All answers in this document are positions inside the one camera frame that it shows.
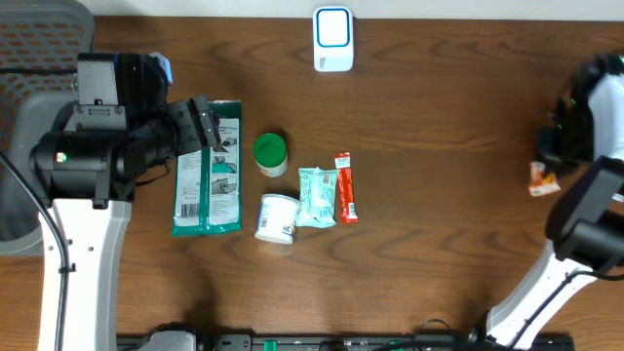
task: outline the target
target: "mint green snack packet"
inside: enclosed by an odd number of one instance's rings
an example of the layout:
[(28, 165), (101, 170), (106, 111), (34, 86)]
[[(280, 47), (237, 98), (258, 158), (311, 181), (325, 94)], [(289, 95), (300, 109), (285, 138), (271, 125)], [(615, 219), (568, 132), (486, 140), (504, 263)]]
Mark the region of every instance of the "mint green snack packet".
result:
[(173, 236), (242, 229), (240, 101), (213, 101), (221, 144), (177, 158)]
[(299, 169), (301, 207), (296, 216), (296, 226), (327, 228), (335, 225), (335, 185), (338, 170), (323, 171), (320, 168)]

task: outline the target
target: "brown wooden surface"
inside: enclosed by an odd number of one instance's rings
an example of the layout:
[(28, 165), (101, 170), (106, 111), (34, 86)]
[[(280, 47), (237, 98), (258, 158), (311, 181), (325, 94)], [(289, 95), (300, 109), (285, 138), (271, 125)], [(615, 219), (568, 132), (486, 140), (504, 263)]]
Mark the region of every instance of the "brown wooden surface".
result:
[[(529, 197), (527, 163), (545, 112), (575, 64), (619, 47), (624, 32), (616, 23), (357, 20), (354, 69), (320, 74), (309, 19), (96, 24), (99, 51), (171, 60), (170, 101), (207, 94), (244, 108), (245, 229), (172, 238), (175, 177), (141, 188), (122, 254), (119, 332), (169, 321), (412, 332), (433, 317), (469, 330), (544, 244), (558, 196)], [(290, 151), (276, 179), (252, 155), (269, 131)], [(333, 168), (341, 151), (352, 152), (361, 222), (298, 229), (289, 247), (255, 239), (261, 194), (296, 194), (298, 168)], [(623, 287), (588, 287), (546, 330), (570, 332), (578, 350), (621, 350)], [(3, 350), (35, 349), (41, 288), (41, 258), (0, 258)]]

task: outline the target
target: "snack packet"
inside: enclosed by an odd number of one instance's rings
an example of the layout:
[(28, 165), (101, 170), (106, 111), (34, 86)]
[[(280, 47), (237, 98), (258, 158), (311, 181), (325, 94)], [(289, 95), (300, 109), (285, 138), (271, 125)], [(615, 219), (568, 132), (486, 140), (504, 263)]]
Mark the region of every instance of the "snack packet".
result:
[(335, 225), (333, 208), (337, 179), (338, 170), (299, 169), (301, 207), (296, 226), (327, 228)]
[(335, 155), (335, 167), (339, 169), (338, 190), (340, 205), (342, 206), (342, 222), (357, 223), (358, 214), (355, 212), (355, 197), (353, 195), (353, 175), (351, 174), (351, 154), (343, 152)]
[(543, 196), (561, 190), (555, 173), (546, 175), (546, 165), (541, 162), (530, 163), (530, 185), (528, 192), (531, 196)]

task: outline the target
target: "red snack packet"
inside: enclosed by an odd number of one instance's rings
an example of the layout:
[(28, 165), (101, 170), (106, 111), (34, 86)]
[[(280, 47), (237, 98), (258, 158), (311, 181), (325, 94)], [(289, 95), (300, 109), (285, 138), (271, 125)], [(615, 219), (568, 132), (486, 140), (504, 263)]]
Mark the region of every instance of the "red snack packet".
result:
[(353, 177), (351, 176), (351, 154), (343, 152), (335, 155), (335, 167), (340, 170), (338, 176), (338, 190), (340, 191), (340, 205), (342, 206), (342, 222), (357, 223), (358, 215), (355, 212), (355, 197), (353, 196)]
[(530, 184), (528, 191), (532, 196), (547, 195), (561, 190), (554, 173), (546, 174), (546, 165), (541, 162), (530, 163)]

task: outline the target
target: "wire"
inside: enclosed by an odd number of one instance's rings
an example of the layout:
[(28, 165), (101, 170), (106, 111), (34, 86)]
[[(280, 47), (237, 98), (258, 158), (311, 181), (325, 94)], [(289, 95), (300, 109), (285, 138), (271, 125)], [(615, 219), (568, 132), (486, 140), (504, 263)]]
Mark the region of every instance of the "wire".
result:
[(502, 345), (498, 345), (495, 343), (489, 342), (467, 342), (467, 341), (408, 341), (402, 342), (398, 344), (390, 344), (378, 347), (372, 351), (394, 351), (399, 349), (409, 349), (409, 348), (447, 348), (451, 350), (474, 350), (474, 351), (507, 351), (507, 348)]
[(46, 69), (46, 68), (17, 68), (17, 67), (6, 67), (0, 68), (0, 74), (73, 74), (78, 73), (76, 68), (65, 68), (65, 69)]
[[(445, 322), (445, 321), (443, 321), (443, 320), (441, 320), (439, 318), (432, 318), (432, 319), (428, 319), (428, 320), (424, 321), (420, 325), (420, 327), (418, 327), (418, 329), (416, 330), (416, 333), (413, 335), (414, 340), (416, 340), (416, 337), (420, 334), (420, 332), (422, 332), (422, 330), (424, 330), (427, 326), (429, 326), (429, 325), (431, 325), (433, 323), (441, 323), (441, 324), (445, 325), (448, 330), (452, 331), (452, 328), (447, 324), (447, 322)], [(416, 348), (419, 351), (422, 351), (422, 349), (420, 347), (416, 346)]]
[(149, 180), (137, 181), (137, 182), (136, 182), (136, 186), (143, 186), (143, 185), (147, 185), (147, 184), (152, 183), (152, 182), (154, 182), (154, 181), (156, 181), (156, 180), (158, 180), (158, 179), (160, 179), (160, 178), (162, 178), (162, 177), (164, 177), (164, 176), (167, 176), (167, 175), (169, 174), (169, 172), (172, 170), (172, 169), (171, 169), (171, 167), (169, 166), (169, 162), (165, 162), (165, 164), (163, 165), (163, 167), (165, 167), (165, 170), (166, 170), (164, 174), (162, 174), (162, 175), (158, 175), (158, 176), (153, 177), (153, 178), (151, 178), (151, 179), (149, 179)]
[(57, 313), (57, 330), (56, 330), (56, 339), (55, 339), (55, 350), (60, 351), (62, 348), (62, 336), (63, 329), (65, 324), (65, 307), (67, 301), (67, 275), (69, 274), (69, 264), (68, 264), (68, 252), (67, 245), (65, 241), (62, 239), (60, 235), (59, 228), (52, 220), (52, 217), (46, 210), (45, 206), (41, 202), (41, 199), (37, 196), (34, 190), (28, 185), (26, 180), (20, 174), (20, 171), (16, 169), (16, 167), (9, 161), (9, 158), (0, 151), (0, 162), (4, 165), (4, 167), (11, 173), (11, 175), (18, 181), (19, 185), (26, 191), (28, 197), (32, 200), (32, 202), (39, 210), (39, 213), (46, 220), (46, 223), (50, 226), (52, 230), (52, 234), (55, 237), (58, 245), (58, 254), (60, 255), (60, 270), (58, 273), (60, 274), (60, 292), (58, 294), (58, 313)]
[(520, 329), (518, 334), (516, 334), (516, 337), (514, 338), (512, 343), (510, 343), (509, 346), (507, 347), (508, 350), (513, 350), (514, 347), (516, 347), (516, 344), (518, 344), (518, 341), (520, 341), (520, 339), (523, 337), (523, 335), (527, 331), (528, 327), (530, 327), (530, 325), (544, 311), (544, 309), (546, 309), (546, 307), (548, 307), (548, 305), (555, 299), (555, 297), (557, 297), (557, 295), (568, 284), (570, 284), (574, 278), (576, 278), (578, 276), (581, 276), (581, 275), (590, 276), (590, 277), (594, 277), (594, 278), (597, 278), (597, 279), (600, 279), (600, 280), (604, 280), (604, 281), (609, 281), (609, 282), (619, 282), (619, 281), (623, 281), (624, 280), (624, 274), (615, 275), (615, 276), (608, 276), (608, 275), (601, 274), (601, 273), (586, 272), (586, 271), (576, 271), (576, 272), (572, 272), (572, 273), (568, 274), (567, 277), (565, 277), (565, 279), (562, 281), (562, 283), (553, 291), (553, 293), (551, 293), (544, 300), (544, 302), (542, 302), (542, 304), (539, 305), (539, 307), (535, 310), (535, 312), (533, 312), (533, 314), (525, 321), (525, 324)]

